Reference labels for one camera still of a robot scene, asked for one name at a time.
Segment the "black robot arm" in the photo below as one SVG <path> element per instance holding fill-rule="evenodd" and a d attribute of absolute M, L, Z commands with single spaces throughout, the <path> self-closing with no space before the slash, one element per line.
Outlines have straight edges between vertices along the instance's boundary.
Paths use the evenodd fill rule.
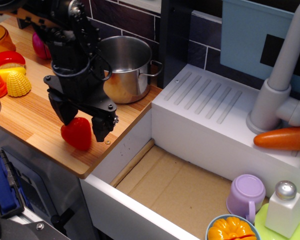
<path fill-rule="evenodd" d="M 113 131 L 116 104 L 104 92 L 112 68 L 99 49 L 99 30 L 79 0 L 0 0 L 0 14 L 32 25 L 48 47 L 53 75 L 44 78 L 55 113 L 68 125 L 78 112 L 91 116 L 98 142 Z"/>

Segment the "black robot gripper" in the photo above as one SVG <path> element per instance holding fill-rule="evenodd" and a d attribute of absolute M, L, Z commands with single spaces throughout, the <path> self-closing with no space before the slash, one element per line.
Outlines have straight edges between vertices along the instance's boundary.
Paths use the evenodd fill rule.
<path fill-rule="evenodd" d="M 60 121 L 67 126 L 78 114 L 84 112 L 93 118 L 92 131 L 97 142 L 103 142 L 119 122 L 116 104 L 104 92 L 104 83 L 112 69 L 103 59 L 89 60 L 79 71 L 52 65 L 54 75 L 43 81 L 48 85 L 50 104 Z"/>

